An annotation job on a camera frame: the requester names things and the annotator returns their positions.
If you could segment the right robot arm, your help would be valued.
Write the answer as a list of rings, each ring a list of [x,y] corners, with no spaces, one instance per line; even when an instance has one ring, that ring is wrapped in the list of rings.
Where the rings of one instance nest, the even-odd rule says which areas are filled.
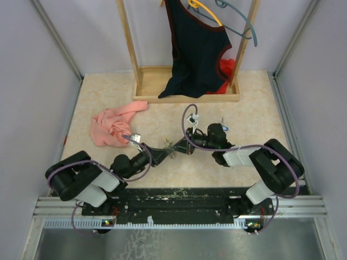
[[[195,149],[211,152],[215,161],[224,167],[254,167],[260,180],[246,191],[242,201],[243,210],[250,215],[257,213],[261,202],[274,194],[290,199],[299,194],[298,178],[304,174],[304,167],[276,139],[264,145],[237,148],[228,142],[223,126],[213,123],[208,126],[207,134],[188,128],[172,149],[186,154],[192,154]]]

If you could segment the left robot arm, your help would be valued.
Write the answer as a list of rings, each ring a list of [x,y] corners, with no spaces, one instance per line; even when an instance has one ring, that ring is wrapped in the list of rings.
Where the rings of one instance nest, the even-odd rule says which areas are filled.
[[[146,149],[130,159],[121,154],[115,157],[110,168],[94,161],[80,151],[51,166],[45,173],[48,186],[62,201],[80,200],[88,203],[101,215],[112,211],[113,202],[107,194],[127,186],[130,178],[145,174],[149,167],[159,165],[172,152],[169,148]]]

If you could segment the blue tagged key bunch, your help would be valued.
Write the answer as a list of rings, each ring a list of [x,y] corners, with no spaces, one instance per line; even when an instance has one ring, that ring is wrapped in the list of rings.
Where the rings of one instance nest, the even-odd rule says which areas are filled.
[[[221,126],[225,132],[229,131],[229,127],[224,123],[224,118],[221,119]]]

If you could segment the large keyring with small rings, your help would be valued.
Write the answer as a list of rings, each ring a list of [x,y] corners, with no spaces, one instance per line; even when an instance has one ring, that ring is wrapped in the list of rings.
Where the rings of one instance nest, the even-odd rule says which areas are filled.
[[[164,148],[169,150],[169,157],[171,159],[174,159],[176,157],[176,152],[175,152],[175,149],[174,149],[174,143],[172,141],[170,141],[168,138],[165,138]]]

